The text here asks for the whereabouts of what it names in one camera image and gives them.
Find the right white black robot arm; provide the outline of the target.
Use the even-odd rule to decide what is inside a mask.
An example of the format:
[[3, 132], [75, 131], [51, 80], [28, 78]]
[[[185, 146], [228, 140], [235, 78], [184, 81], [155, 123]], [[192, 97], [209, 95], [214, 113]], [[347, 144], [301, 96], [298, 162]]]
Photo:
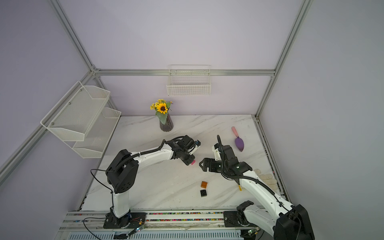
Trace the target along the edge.
[[245, 162], [240, 162], [229, 145], [213, 146], [214, 158], [205, 158], [199, 166], [204, 172], [219, 173], [250, 192], [264, 207], [251, 201], [237, 207], [240, 225], [256, 225], [275, 240], [313, 240], [315, 234], [309, 214], [302, 205], [294, 206], [277, 195]]

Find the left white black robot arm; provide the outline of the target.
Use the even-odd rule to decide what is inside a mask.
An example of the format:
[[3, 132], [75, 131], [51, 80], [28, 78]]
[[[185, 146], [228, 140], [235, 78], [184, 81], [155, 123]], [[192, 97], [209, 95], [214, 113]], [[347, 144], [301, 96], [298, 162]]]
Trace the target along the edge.
[[121, 219], [130, 212], [129, 190], [139, 169], [171, 160], [180, 160], [186, 166], [193, 165], [194, 153], [200, 146], [200, 141], [185, 135], [169, 141], [162, 140], [159, 147], [141, 152], [121, 150], [106, 170], [108, 184], [112, 187], [112, 216]]

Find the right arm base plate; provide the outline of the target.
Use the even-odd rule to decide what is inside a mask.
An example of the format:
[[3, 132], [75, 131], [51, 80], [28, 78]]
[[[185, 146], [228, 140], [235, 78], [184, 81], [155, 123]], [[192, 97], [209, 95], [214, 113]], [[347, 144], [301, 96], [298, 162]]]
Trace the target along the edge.
[[242, 211], [224, 211], [224, 224], [226, 228], [229, 227], [257, 227], [258, 225], [250, 223]]

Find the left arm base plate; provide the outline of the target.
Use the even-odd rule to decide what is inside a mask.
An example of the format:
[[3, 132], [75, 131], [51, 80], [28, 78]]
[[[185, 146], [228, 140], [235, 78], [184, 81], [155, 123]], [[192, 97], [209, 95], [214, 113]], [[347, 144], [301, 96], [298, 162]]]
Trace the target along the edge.
[[106, 214], [104, 229], [136, 229], [142, 226], [146, 221], [147, 213], [131, 213], [118, 218], [113, 212]]

